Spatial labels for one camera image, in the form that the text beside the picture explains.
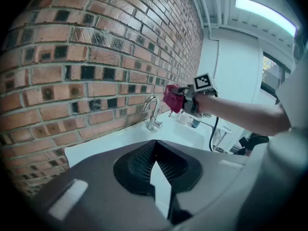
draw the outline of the white pipe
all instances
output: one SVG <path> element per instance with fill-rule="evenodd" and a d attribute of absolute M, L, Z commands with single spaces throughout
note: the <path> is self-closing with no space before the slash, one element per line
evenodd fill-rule
<path fill-rule="evenodd" d="M 206 2 L 205 0 L 201 0 L 201 3 L 203 5 L 203 9 L 205 11 L 205 15 L 206 15 L 206 20 L 207 20 L 207 24 L 208 24 L 208 39 L 209 40 L 214 40 L 214 41 L 217 41 L 218 42 L 218 49 L 217 49 L 217 56 L 216 56 L 216 64 L 215 64 L 215 69 L 214 69 L 214 74 L 213 74 L 213 79 L 215 79 L 216 77 L 216 73 L 217 73 L 217 69 L 218 69 L 218 64 L 219 64 L 219 56 L 220 56 L 220 41 L 218 38 L 212 38 L 212 28 L 211 28 L 211 23 L 210 23 L 210 16 L 208 14 L 208 9 L 207 9 L 207 5 L 206 5 Z"/>
<path fill-rule="evenodd" d="M 221 25 L 221 1 L 220 0 L 215 0 L 215 1 L 217 9 L 217 24 Z"/>
<path fill-rule="evenodd" d="M 229 14 L 230 14 L 230 0 L 224 0 L 224 10 L 223 10 L 223 24 L 228 23 Z"/>

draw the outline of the white sink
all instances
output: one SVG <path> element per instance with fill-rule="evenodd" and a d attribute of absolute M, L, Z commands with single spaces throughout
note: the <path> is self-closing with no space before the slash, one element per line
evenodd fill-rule
<path fill-rule="evenodd" d="M 72 167 L 95 154 L 148 140 L 166 140 L 209 151 L 208 141 L 212 132 L 210 126 L 201 123 L 198 128 L 192 128 L 190 125 L 180 124 L 175 120 L 175 115 L 168 117 L 168 114 L 169 112 L 166 112 L 157 116 L 157 121 L 163 122 L 160 129 L 149 130 L 149 120 L 146 120 L 86 143 L 65 148 L 69 166 Z"/>

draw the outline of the faucet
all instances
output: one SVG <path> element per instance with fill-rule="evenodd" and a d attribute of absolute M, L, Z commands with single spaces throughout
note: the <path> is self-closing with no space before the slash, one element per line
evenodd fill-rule
<path fill-rule="evenodd" d="M 149 130 L 153 130 L 154 127 L 160 128 L 160 125 L 162 124 L 162 122 L 156 121 L 157 111 L 158 111 L 158 107 L 159 107 L 159 98 L 158 98 L 158 96 L 152 95 L 152 96 L 148 97 L 147 100 L 143 104 L 142 110 L 146 111 L 148 106 L 149 106 L 149 104 L 150 104 L 150 102 L 153 99 L 156 99 L 156 105 L 155 105 L 155 109 L 154 109 L 154 111 L 153 111 L 153 113 L 151 115 L 151 118 L 150 118 L 150 122 L 149 122 L 149 126 L 148 126 Z"/>

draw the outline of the gray panel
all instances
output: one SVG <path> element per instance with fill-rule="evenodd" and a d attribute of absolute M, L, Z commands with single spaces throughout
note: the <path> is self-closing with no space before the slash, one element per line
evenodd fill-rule
<path fill-rule="evenodd" d="M 248 157 L 232 154 L 212 153 L 164 141 L 174 148 L 196 158 L 203 167 L 198 183 L 189 192 L 177 194 L 181 209 L 196 214 L 215 201 L 235 180 L 242 169 L 220 164 L 222 160 L 245 165 Z"/>
<path fill-rule="evenodd" d="M 154 198 L 134 195 L 123 188 L 113 173 L 115 161 L 147 141 L 97 154 L 81 161 L 48 183 L 34 203 L 45 210 L 73 179 L 88 183 L 81 199 L 68 213 L 64 225 L 69 230 L 161 230 L 170 227 L 157 209 Z"/>

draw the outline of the fluorescent light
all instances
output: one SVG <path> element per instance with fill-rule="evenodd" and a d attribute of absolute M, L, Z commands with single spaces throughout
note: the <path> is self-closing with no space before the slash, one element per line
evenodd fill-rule
<path fill-rule="evenodd" d="M 295 35 L 295 32 L 296 32 L 295 25 L 293 25 L 289 20 L 287 20 L 281 14 L 277 13 L 276 11 L 260 3 L 257 3 L 251 0 L 235 0 L 235 7 L 261 15 L 269 19 L 270 21 L 276 23 L 277 25 L 281 26 L 284 30 L 286 30 L 292 36 Z"/>

